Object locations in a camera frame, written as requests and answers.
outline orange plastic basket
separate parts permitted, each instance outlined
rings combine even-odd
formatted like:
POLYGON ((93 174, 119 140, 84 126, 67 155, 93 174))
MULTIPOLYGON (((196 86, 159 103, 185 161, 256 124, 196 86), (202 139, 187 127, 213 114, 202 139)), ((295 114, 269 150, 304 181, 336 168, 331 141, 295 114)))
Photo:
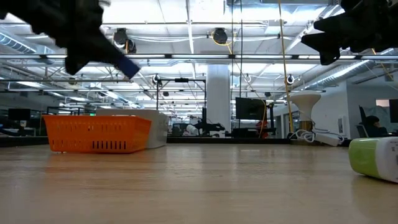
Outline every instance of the orange plastic basket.
POLYGON ((145 149, 151 121, 137 116, 45 115, 54 152, 132 153, 145 149))

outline green object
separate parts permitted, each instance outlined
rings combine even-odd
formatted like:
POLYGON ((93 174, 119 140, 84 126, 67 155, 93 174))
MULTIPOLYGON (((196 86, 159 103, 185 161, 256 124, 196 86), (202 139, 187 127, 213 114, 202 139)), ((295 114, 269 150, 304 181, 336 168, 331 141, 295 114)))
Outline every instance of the green object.
POLYGON ((357 173, 398 183, 398 138, 355 139, 349 163, 357 173))

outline wooden table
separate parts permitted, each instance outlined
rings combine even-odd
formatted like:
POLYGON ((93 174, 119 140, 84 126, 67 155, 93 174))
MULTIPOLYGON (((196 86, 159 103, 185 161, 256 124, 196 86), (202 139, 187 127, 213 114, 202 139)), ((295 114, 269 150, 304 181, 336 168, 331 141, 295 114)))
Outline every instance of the wooden table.
POLYGON ((347 148, 169 145, 130 155, 0 149, 8 223, 398 222, 398 185, 355 174, 347 148))

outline white cable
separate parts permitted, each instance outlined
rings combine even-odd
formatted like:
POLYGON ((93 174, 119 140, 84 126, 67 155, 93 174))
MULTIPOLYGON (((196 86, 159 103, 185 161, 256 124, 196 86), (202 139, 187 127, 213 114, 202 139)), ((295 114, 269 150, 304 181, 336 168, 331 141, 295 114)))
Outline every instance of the white cable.
POLYGON ((315 136, 317 135, 317 133, 322 133, 322 134, 331 134, 331 135, 335 135, 338 136, 339 138, 339 144, 344 142, 344 137, 336 134, 336 133, 331 133, 329 130, 326 129, 320 129, 320 128, 316 128, 315 125, 316 123, 314 122, 313 119, 311 119, 308 115, 306 115, 303 111, 300 111, 300 113, 304 114, 307 118, 309 118, 312 122, 312 131, 307 131, 304 129, 299 129, 296 132, 293 133, 293 135, 291 135, 289 137, 289 139, 291 139, 293 136, 297 136, 297 139, 299 140, 304 140, 306 142, 312 143, 315 141, 315 136))

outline black monitor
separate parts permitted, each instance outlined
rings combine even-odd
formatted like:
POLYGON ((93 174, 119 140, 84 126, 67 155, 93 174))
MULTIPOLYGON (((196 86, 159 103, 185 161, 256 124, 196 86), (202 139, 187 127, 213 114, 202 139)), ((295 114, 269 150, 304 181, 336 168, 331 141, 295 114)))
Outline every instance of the black monitor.
POLYGON ((260 99, 235 98, 236 119, 262 120, 264 117, 264 102, 260 99))
POLYGON ((398 123, 398 100, 390 100, 390 122, 398 123))
POLYGON ((30 120, 30 109, 10 108, 8 109, 8 119, 12 121, 30 120))

